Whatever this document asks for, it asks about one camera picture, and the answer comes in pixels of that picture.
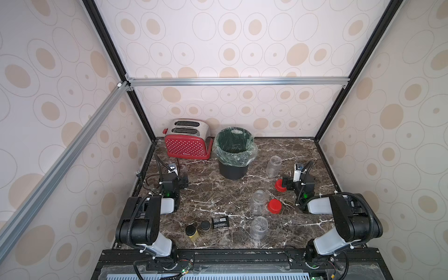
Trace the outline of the small red jar lid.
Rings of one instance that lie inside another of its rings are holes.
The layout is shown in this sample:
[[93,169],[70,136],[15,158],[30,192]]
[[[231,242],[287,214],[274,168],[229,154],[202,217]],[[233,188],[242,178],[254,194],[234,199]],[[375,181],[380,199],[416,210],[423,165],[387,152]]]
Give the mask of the small red jar lid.
[[281,193],[284,193],[287,191],[287,188],[283,185],[283,180],[278,179],[275,183],[275,189]]

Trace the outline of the clear oatmeal jar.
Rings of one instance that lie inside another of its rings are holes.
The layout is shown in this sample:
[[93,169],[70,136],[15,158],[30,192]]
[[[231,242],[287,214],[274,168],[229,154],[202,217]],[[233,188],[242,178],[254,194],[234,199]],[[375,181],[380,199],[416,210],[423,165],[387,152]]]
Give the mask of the clear oatmeal jar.
[[250,200],[250,211],[255,216],[262,216],[266,207],[267,194],[263,190],[257,190]]

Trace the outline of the black trash bin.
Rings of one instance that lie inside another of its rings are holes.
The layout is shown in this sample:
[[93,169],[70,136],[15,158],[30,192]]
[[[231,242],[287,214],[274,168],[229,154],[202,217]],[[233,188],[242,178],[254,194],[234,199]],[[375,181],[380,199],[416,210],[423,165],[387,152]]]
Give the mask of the black trash bin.
[[218,161],[218,164],[220,174],[224,176],[224,178],[230,180],[242,179],[246,175],[249,168],[249,166],[244,167],[229,166],[223,164],[221,161]]

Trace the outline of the red-lid oatmeal jar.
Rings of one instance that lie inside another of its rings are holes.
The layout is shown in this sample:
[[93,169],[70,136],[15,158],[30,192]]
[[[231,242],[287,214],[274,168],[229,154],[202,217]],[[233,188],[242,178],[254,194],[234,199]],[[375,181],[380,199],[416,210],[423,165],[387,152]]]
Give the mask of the red-lid oatmeal jar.
[[254,240],[262,240],[268,232],[268,220],[265,217],[256,217],[250,225],[250,235]]
[[268,177],[276,177],[280,173],[282,168],[282,158],[274,155],[272,156],[267,164],[266,174]]

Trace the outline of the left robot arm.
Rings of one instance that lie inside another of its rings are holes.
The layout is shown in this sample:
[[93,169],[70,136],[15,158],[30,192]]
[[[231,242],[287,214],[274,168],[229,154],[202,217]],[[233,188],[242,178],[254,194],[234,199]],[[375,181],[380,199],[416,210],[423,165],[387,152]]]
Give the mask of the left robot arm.
[[179,209],[180,191],[189,186],[189,179],[186,175],[169,173],[162,176],[160,186],[160,194],[127,200],[115,231],[115,240],[154,259],[176,261],[175,243],[160,231],[161,216]]

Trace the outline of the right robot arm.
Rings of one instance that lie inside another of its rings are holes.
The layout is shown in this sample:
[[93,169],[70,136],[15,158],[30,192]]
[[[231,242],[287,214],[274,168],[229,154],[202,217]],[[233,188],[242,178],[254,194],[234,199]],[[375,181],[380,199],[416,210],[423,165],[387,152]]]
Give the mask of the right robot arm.
[[306,175],[298,180],[284,177],[275,183],[278,191],[293,191],[296,194],[295,205],[301,211],[332,215],[334,227],[307,243],[303,256],[306,262],[343,253],[382,236],[382,223],[363,195],[336,192],[316,196],[314,186],[314,181]]

